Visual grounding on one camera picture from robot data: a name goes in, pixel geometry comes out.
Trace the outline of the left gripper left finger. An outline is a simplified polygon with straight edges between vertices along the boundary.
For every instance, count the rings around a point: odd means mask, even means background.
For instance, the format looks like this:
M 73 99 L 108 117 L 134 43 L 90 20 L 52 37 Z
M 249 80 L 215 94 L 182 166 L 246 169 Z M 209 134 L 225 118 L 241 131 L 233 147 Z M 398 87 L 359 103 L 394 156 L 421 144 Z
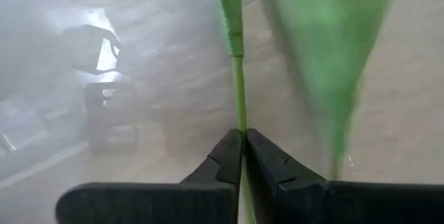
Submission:
M 57 224 L 237 224 L 242 138 L 228 131 L 179 183 L 90 182 L 61 195 Z

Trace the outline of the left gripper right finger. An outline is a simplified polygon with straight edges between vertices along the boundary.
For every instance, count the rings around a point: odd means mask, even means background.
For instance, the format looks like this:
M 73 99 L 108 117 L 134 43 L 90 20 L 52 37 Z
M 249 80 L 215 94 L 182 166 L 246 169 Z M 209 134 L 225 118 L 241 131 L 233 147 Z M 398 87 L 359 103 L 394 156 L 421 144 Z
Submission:
M 257 224 L 444 224 L 444 185 L 328 180 L 247 131 Z

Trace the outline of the peach tulip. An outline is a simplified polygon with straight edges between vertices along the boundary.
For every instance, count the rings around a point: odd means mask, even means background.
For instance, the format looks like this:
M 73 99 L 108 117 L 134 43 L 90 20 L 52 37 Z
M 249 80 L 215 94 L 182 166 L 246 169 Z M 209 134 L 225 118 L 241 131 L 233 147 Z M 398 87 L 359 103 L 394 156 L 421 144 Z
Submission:
M 257 224 L 253 199 L 250 194 L 247 168 L 247 114 L 244 82 L 244 29 L 243 0 L 219 0 L 221 25 L 226 48 L 232 63 L 234 101 L 236 106 L 237 127 L 241 134 L 241 192 L 244 200 L 245 224 Z

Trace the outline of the yellow tulip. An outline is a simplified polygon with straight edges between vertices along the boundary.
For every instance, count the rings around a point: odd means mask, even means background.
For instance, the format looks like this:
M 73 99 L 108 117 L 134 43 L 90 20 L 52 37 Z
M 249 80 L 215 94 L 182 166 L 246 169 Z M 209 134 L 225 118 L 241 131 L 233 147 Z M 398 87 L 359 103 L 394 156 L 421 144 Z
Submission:
M 392 0 L 268 0 L 339 179 L 359 83 Z

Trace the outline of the glossy white table sheet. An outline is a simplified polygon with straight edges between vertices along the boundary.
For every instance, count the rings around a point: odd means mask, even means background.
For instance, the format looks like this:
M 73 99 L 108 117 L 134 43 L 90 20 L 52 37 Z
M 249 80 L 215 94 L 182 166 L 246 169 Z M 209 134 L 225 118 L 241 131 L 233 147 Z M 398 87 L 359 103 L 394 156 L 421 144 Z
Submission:
M 395 0 L 343 179 L 444 184 L 444 0 Z M 236 126 L 217 0 L 0 0 L 0 224 L 86 182 L 178 182 Z

